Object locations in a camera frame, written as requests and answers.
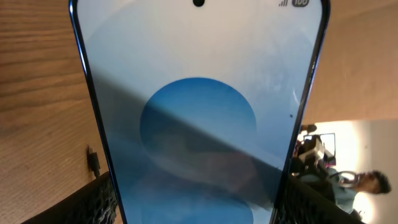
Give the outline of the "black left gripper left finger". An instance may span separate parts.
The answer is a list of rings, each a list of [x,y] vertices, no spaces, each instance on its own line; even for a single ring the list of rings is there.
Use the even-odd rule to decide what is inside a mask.
[[[113,224],[117,197],[109,172],[23,224]]]

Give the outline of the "blue screen smartphone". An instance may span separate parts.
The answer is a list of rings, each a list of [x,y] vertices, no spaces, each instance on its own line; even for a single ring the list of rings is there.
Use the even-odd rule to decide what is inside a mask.
[[[330,2],[68,9],[123,222],[270,223]]]

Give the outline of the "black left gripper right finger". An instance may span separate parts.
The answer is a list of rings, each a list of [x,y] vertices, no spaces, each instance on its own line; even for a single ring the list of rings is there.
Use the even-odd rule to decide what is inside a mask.
[[[307,184],[287,176],[273,214],[275,224],[363,224]]]

